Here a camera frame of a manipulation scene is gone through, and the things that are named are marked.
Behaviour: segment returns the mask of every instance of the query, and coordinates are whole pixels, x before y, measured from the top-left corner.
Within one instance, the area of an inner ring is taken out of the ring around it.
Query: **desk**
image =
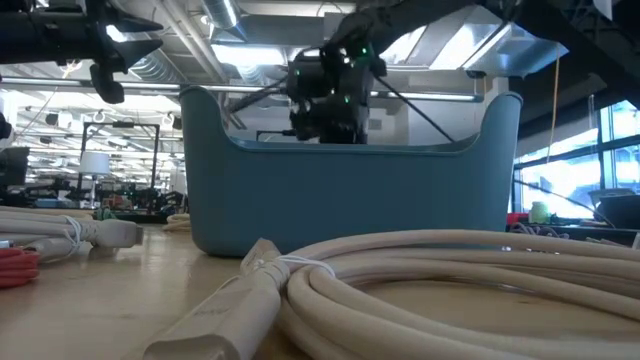
[[[640,230],[631,229],[612,229],[608,227],[590,227],[590,226],[557,226],[557,225],[540,225],[550,227],[558,234],[569,234],[570,239],[585,240],[587,237],[600,240],[606,239],[615,243],[632,247],[637,234]]]
[[[0,359],[140,359],[154,335],[238,267],[239,260],[208,257],[188,235],[164,234],[158,226],[145,227],[144,244],[132,249],[85,245],[77,256],[43,266],[36,283],[0,291]],[[471,329],[640,341],[636,322],[518,293],[434,282],[368,290],[418,314]],[[256,358],[299,359],[301,354],[274,331]]]

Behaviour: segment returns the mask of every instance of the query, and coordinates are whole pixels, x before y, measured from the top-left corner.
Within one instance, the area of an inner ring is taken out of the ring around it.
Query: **plug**
[[[242,262],[247,269],[253,260],[279,255],[268,243],[254,245]],[[278,315],[280,290],[288,279],[283,262],[251,265],[251,272],[216,291],[149,345],[143,359],[250,360]]]
[[[142,244],[144,232],[131,221],[108,219],[81,222],[80,238],[102,247],[129,248]]]
[[[73,245],[66,238],[44,238],[29,243],[24,249],[40,255],[38,262],[60,259],[69,254]]]

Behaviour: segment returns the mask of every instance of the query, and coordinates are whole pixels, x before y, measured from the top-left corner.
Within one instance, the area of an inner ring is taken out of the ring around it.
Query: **cable connector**
[[[251,359],[275,321],[280,289],[289,279],[289,268],[276,260],[279,256],[271,241],[258,240],[242,261],[242,275],[228,280],[149,345],[144,359]]]

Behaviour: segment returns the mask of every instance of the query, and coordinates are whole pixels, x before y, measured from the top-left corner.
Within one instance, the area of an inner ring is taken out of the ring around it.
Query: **lamp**
[[[85,151],[80,158],[80,171],[81,174],[91,175],[93,180],[91,184],[91,208],[94,209],[94,203],[96,198],[96,180],[98,175],[109,175],[109,154]]]

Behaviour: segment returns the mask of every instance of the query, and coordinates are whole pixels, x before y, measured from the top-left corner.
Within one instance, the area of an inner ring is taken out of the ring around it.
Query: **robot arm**
[[[402,35],[478,2],[405,0],[347,15],[319,57],[303,51],[289,65],[287,95],[294,104],[289,118],[297,138],[366,144],[373,80],[386,84],[380,79],[387,74],[380,54]]]
[[[91,80],[107,103],[124,101],[122,86],[113,73],[127,73],[138,60],[162,46],[161,40],[116,43],[106,33],[107,25],[122,32],[161,30],[154,22],[136,18],[112,6],[107,0],[86,0],[79,6],[33,8],[29,0],[12,0],[0,5],[0,64],[92,59]]]

